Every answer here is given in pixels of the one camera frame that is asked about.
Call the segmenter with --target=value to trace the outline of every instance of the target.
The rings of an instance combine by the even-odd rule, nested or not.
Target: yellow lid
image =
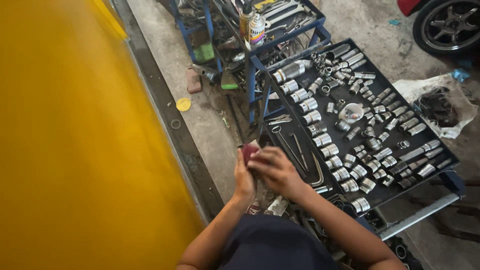
[[[191,105],[192,105],[192,102],[188,98],[180,98],[177,101],[177,109],[179,111],[186,111],[190,109]]]

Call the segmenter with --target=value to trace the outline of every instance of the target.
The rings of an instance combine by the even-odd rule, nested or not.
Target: hand
[[[245,167],[243,153],[240,148],[237,149],[237,164],[235,165],[235,187],[234,197],[239,198],[247,203],[253,202],[255,199],[255,184],[253,183],[252,174]]]
[[[311,189],[278,147],[265,147],[252,154],[248,167],[257,170],[271,189],[293,201],[298,202]]]

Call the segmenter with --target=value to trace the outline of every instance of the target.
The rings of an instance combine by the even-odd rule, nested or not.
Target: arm
[[[304,208],[351,258],[367,264],[370,270],[405,269],[381,239],[303,182],[280,148],[265,147],[254,156],[248,166],[262,174],[269,187]],[[269,164],[256,161],[259,159]]]
[[[236,188],[232,199],[190,243],[182,254],[176,270],[205,270],[212,267],[218,260],[227,238],[255,196],[253,178],[245,167],[240,149],[237,150],[234,174]]]

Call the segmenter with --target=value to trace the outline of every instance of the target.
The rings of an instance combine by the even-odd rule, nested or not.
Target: person's right hand
[[[311,189],[278,147],[264,147],[252,154],[248,167],[257,170],[273,191],[293,201],[298,201]]]

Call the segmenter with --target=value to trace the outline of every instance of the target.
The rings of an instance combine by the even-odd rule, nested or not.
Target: yellow panel
[[[172,269],[202,223],[92,2],[0,9],[0,269]]]

